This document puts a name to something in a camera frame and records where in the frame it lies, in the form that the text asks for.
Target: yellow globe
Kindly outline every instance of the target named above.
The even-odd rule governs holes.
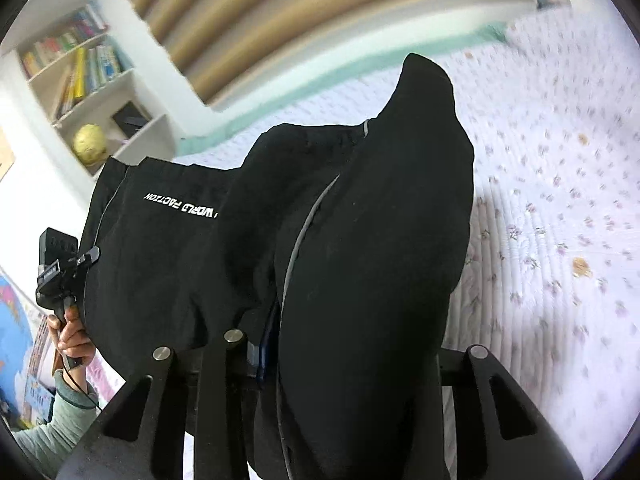
[[[80,128],[74,135],[72,149],[85,166],[102,162],[109,156],[107,138],[97,124],[85,124]]]

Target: bed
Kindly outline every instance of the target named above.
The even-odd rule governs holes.
[[[471,238],[444,346],[487,346],[591,479],[640,411],[640,49],[620,17],[569,7],[493,30],[433,58],[476,153]],[[399,72],[348,78],[176,162],[233,168],[273,125],[361,123]],[[107,399],[121,384],[105,363],[93,373]],[[447,392],[444,410],[455,476]]]

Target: light green sleeve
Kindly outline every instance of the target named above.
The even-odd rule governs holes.
[[[56,398],[49,424],[32,430],[17,431],[14,437],[27,458],[49,478],[55,478],[60,466],[95,420],[95,405],[81,392],[72,389],[56,371]],[[89,396],[98,397],[89,384]]]

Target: child's hand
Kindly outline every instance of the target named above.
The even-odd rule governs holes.
[[[49,334],[58,352],[62,352],[68,357],[82,358],[82,365],[68,373],[65,370],[63,377],[65,382],[73,389],[77,390],[79,386],[86,393],[86,367],[94,360],[95,346],[84,331],[76,306],[70,306],[65,310],[65,319],[66,325],[60,333],[60,337],[58,337],[60,321],[53,314],[47,317]],[[63,368],[62,357],[57,354],[54,361],[54,370],[59,368]]]
[[[49,333],[58,351],[68,357],[82,358],[82,366],[88,366],[95,357],[95,346],[84,331],[78,308],[70,306],[65,310],[66,326],[58,338],[60,321],[53,314],[47,319]]]

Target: silver bolt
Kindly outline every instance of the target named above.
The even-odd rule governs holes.
[[[225,332],[225,341],[227,343],[237,343],[244,337],[242,330],[238,330],[237,328],[227,330]]]
[[[154,359],[156,361],[164,361],[171,355],[171,349],[166,346],[161,346],[154,350]]]
[[[482,345],[475,345],[471,347],[471,355],[476,359],[484,359],[489,355],[489,351]]]

